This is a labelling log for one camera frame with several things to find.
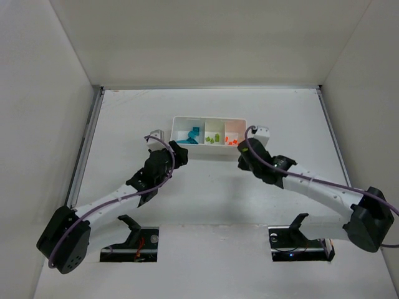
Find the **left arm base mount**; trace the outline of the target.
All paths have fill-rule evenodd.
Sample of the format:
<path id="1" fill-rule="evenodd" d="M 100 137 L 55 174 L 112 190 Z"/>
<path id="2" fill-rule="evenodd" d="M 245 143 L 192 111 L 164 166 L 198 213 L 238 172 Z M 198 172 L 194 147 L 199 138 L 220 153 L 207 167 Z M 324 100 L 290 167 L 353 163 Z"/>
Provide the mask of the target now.
<path id="1" fill-rule="evenodd" d="M 160 228 L 142 227 L 128 215 L 119 216 L 118 220 L 125 223 L 130 233 L 124 242 L 103 248 L 100 251 L 99 262 L 157 262 Z"/>

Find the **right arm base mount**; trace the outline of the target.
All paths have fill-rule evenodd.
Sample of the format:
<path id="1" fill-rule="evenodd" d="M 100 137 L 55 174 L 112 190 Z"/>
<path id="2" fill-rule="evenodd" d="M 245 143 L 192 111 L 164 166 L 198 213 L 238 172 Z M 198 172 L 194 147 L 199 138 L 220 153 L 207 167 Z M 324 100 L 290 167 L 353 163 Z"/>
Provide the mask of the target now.
<path id="1" fill-rule="evenodd" d="M 299 214 L 290 225 L 269 226 L 273 262 L 331 262 L 335 249 L 330 239 L 309 240 L 299 229 L 308 213 Z"/>

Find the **teal small lego brick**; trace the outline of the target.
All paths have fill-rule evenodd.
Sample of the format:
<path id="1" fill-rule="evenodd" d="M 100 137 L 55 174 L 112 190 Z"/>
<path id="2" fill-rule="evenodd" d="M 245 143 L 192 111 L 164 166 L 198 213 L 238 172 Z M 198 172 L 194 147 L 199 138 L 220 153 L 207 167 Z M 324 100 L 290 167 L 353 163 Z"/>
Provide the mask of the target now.
<path id="1" fill-rule="evenodd" d="M 195 139 L 189 138 L 188 139 L 190 144 L 198 144 L 198 142 Z"/>

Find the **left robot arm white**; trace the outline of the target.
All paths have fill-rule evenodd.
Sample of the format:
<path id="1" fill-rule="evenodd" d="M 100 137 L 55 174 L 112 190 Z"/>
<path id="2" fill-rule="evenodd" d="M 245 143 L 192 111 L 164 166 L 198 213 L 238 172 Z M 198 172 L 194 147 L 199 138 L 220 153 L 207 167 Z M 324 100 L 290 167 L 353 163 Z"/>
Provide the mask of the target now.
<path id="1" fill-rule="evenodd" d="M 94 232 L 128 211 L 138 209 L 154 198 L 171 179 L 173 171 L 188 164 L 188 150 L 175 141 L 165 143 L 147 136 L 164 148 L 150 151 L 143 167 L 116 191 L 76 209 L 58 208 L 37 241 L 37 249 L 48 259 L 48 267 L 67 274 L 75 269 L 89 250 Z"/>

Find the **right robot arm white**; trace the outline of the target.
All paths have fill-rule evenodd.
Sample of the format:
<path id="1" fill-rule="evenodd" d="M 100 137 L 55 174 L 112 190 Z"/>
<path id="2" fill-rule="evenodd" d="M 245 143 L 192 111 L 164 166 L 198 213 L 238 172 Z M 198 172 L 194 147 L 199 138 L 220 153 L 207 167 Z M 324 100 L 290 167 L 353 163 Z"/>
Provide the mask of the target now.
<path id="1" fill-rule="evenodd" d="M 312 216 L 302 212 L 289 225 L 294 240 L 347 240 L 366 252 L 386 247 L 393 207 L 379 189 L 364 191 L 328 182 L 283 155 L 271 156 L 262 143 L 250 138 L 238 145 L 238 166 L 266 184 L 298 193 L 334 211 Z"/>

